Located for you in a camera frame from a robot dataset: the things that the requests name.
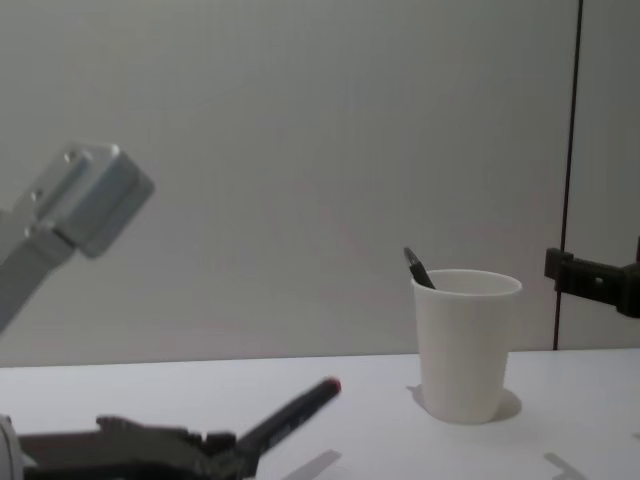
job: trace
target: cup rim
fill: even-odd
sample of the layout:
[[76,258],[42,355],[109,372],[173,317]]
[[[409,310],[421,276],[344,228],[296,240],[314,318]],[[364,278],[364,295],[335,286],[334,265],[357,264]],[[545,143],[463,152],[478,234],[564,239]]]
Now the cup rim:
[[520,282],[520,280],[510,277],[509,275],[504,275],[502,273],[496,273],[496,272],[489,272],[487,270],[474,270],[474,269],[468,269],[468,268],[441,268],[437,270],[429,270],[427,273],[433,274],[433,273],[440,273],[440,272],[480,273],[487,276],[499,277],[509,281],[513,285],[513,288],[509,290],[505,290],[503,292],[499,292],[499,293],[461,293],[461,292],[450,292],[447,290],[437,290],[437,289],[434,290],[432,288],[425,287],[424,285],[420,285],[413,278],[411,279],[411,284],[413,285],[413,288],[415,290],[422,291],[424,293],[429,293],[431,295],[439,295],[439,296],[458,297],[458,298],[496,298],[496,297],[515,295],[522,291],[522,283]]

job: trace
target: paper cup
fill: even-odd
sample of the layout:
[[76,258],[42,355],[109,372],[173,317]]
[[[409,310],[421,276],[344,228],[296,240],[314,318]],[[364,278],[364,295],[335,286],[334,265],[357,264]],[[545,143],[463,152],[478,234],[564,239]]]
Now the paper cup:
[[503,392],[522,284],[477,270],[434,270],[436,290],[413,281],[424,407],[452,423],[484,423]]

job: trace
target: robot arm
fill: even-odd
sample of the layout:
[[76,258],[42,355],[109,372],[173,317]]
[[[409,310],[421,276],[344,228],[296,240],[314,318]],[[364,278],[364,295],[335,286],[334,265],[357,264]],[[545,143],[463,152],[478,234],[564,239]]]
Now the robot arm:
[[0,211],[0,334],[42,281],[80,250],[101,255],[153,193],[116,145],[70,144]]

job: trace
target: white backdrop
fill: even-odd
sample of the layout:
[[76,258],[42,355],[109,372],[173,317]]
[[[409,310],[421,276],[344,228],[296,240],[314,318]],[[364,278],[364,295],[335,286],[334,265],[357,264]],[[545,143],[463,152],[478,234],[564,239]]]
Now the white backdrop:
[[576,4],[0,5],[0,204],[68,139],[157,193],[0,343],[9,364],[411,352],[402,247],[515,275],[549,348]]

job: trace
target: black clamp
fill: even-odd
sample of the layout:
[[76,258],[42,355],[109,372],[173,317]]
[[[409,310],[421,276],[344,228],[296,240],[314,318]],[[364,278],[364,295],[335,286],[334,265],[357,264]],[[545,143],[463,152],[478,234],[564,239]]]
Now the black clamp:
[[544,275],[556,281],[557,292],[615,305],[623,315],[640,318],[640,239],[636,262],[626,267],[589,262],[549,248]]

